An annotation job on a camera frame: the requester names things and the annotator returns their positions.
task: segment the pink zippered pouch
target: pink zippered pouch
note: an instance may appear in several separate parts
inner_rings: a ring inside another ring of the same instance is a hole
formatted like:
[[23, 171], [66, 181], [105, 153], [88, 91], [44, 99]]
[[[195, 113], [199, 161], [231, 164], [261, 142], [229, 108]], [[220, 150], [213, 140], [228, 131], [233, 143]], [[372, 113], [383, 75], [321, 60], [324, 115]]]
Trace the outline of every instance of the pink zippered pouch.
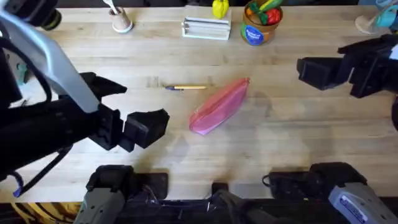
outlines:
[[189, 119], [189, 128], [205, 135], [232, 116], [241, 106], [249, 78], [240, 78], [217, 91]]

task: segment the sticker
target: sticker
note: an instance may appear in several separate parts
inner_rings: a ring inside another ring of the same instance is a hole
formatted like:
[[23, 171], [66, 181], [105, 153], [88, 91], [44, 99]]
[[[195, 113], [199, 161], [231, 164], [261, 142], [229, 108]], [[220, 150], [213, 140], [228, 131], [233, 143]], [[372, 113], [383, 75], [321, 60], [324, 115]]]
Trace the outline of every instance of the sticker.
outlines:
[[340, 203], [351, 212], [360, 223], [366, 223], [367, 216], [345, 195], [341, 196]]
[[247, 25], [245, 34], [246, 40], [248, 40], [251, 45], [260, 45], [262, 41], [264, 41], [264, 35], [253, 26]]

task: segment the toy vegetable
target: toy vegetable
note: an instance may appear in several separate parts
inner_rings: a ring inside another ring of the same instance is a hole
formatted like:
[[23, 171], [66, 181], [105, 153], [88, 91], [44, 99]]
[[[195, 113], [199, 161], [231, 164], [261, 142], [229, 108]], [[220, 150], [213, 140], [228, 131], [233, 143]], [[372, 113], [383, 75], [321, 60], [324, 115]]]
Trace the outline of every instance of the toy vegetable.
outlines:
[[213, 1], [213, 15], [219, 19], [225, 16], [229, 8], [228, 0], [214, 0]]
[[280, 11], [278, 9], [270, 9], [266, 14], [268, 16], [267, 25], [273, 25], [280, 21]]

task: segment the cable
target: cable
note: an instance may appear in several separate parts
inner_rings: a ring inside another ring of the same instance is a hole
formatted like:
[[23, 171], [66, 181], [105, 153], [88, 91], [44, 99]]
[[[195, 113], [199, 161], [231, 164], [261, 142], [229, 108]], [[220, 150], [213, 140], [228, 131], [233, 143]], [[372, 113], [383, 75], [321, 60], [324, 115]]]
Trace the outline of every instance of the cable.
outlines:
[[21, 175], [16, 171], [10, 173], [9, 175], [15, 177], [18, 184], [18, 189], [13, 193], [15, 197], [20, 197], [22, 194], [31, 189], [35, 184], [38, 183], [52, 168], [54, 168], [70, 151], [71, 147], [62, 149], [56, 158], [53, 159], [47, 166], [45, 166], [32, 180], [30, 180], [26, 185], [24, 185], [24, 180]]
[[265, 179], [267, 179], [269, 177], [269, 175], [265, 175], [264, 177], [262, 177], [261, 182], [262, 184], [264, 184], [266, 187], [271, 187], [270, 184], [265, 182]]
[[[285, 179], [285, 180], [293, 180], [293, 181], [296, 181], [296, 182], [306, 182], [305, 179], [298, 179], [298, 178], [288, 177], [288, 176], [285, 176], [285, 175], [272, 175], [272, 176], [273, 176], [273, 177], [280, 178], [280, 179]], [[261, 182], [262, 182], [262, 184], [264, 184], [266, 187], [271, 187], [271, 184], [266, 183], [266, 181], [265, 181], [267, 178], [269, 179], [269, 174], [268, 174], [268, 175], [265, 175], [264, 177], [262, 177]]]

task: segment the pen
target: pen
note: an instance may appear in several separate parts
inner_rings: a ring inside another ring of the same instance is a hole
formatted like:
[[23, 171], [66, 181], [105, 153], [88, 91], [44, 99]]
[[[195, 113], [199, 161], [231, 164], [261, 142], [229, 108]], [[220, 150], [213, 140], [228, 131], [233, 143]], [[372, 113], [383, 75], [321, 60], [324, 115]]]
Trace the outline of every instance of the pen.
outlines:
[[207, 89], [205, 86], [184, 86], [184, 85], [172, 85], [165, 86], [166, 90], [204, 90]]

